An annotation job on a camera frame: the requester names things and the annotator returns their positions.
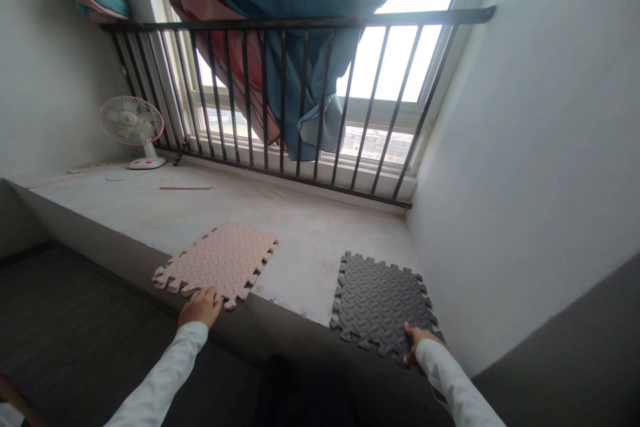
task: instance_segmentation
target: concrete ledge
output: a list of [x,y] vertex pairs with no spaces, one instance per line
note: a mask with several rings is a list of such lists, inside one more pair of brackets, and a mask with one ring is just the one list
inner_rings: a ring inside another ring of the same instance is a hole
[[[201,232],[229,221],[276,233],[280,246],[252,293],[221,314],[215,333],[260,359],[278,353],[305,369],[341,373],[363,422],[447,423],[425,377],[327,327],[345,250],[420,271],[402,217],[192,165],[137,176],[122,165],[98,169],[35,189],[12,185],[55,240],[176,310],[185,300],[156,290],[151,274]],[[107,180],[118,176],[126,179]],[[169,182],[213,188],[159,189]]]

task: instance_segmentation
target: fan stand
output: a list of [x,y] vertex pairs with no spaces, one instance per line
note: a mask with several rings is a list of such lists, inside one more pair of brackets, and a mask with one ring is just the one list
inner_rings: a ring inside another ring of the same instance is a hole
[[145,148],[145,156],[132,161],[127,168],[132,170],[151,170],[162,167],[167,163],[166,159],[158,157],[152,143],[145,143],[143,147]]

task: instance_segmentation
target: wooden stick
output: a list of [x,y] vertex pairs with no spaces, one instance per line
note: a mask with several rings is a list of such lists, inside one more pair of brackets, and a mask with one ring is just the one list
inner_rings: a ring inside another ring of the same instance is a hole
[[160,190],[210,190],[210,185],[166,185]]

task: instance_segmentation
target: blue curtain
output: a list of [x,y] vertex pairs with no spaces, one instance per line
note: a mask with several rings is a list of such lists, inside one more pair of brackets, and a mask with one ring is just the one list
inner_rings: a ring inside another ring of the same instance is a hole
[[[387,0],[224,0],[229,8],[248,18],[347,17],[373,13]],[[300,160],[315,159],[319,112],[327,58],[328,30],[310,30],[305,115],[300,118],[301,74],[303,70],[304,30],[287,30],[286,89],[284,138],[289,158],[297,159],[298,131],[303,140]],[[327,97],[321,149],[335,152],[338,143],[342,105],[336,95],[336,81],[342,77],[358,46],[357,29],[336,29],[329,65]],[[281,36],[279,31],[266,34],[267,95],[280,121]]]

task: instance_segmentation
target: white sleeve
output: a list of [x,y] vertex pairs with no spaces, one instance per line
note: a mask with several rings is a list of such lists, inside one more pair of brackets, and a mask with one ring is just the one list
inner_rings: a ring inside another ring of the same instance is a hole
[[415,356],[431,385],[447,400],[456,427],[504,427],[504,422],[445,347],[435,340],[424,339],[418,344]]
[[105,427],[159,427],[173,396],[189,377],[208,334],[209,329],[202,322],[189,322],[180,327],[158,363]]

